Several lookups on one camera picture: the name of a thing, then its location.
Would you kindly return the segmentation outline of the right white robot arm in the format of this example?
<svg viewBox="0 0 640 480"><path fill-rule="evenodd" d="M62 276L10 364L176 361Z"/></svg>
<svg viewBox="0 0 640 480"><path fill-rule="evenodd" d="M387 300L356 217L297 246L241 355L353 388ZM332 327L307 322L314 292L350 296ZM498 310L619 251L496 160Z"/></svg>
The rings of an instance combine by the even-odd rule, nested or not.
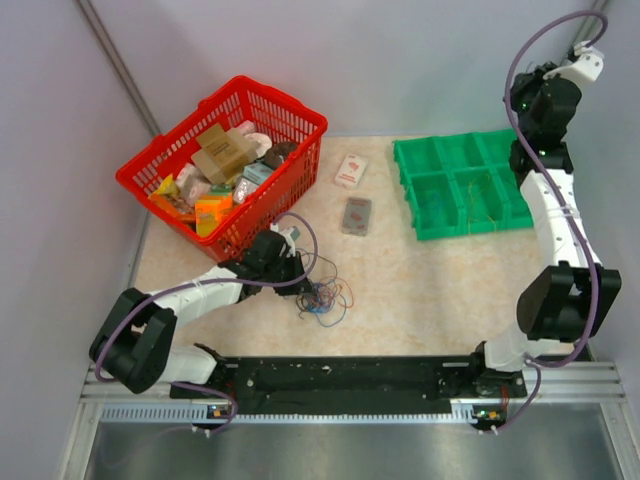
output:
<svg viewBox="0 0 640 480"><path fill-rule="evenodd" d="M573 191L573 164L563 140L581 100L566 79L521 73L509 84L510 113L521 134L509 166L533 218L544 268L520 294L516 322L478 346L484 361L467 370L469 388L487 396L504 380L560 344L582 350L601 328L621 290L618 271L606 269L589 245Z"/></svg>

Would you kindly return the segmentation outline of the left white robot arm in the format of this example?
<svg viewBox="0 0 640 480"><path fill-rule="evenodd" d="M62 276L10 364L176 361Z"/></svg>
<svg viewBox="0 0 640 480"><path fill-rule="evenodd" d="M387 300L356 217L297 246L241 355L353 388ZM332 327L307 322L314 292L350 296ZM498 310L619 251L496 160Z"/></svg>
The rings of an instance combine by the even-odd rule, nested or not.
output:
<svg viewBox="0 0 640 480"><path fill-rule="evenodd" d="M226 387L217 354L203 345L178 347L177 330L222 307L271 288L281 297L310 293L313 286L296 248L299 230L273 225L257 234L238 258L175 287L145 293L125 290L89 349L101 381L117 381L140 394L158 382L191 383L205 396Z"/></svg>

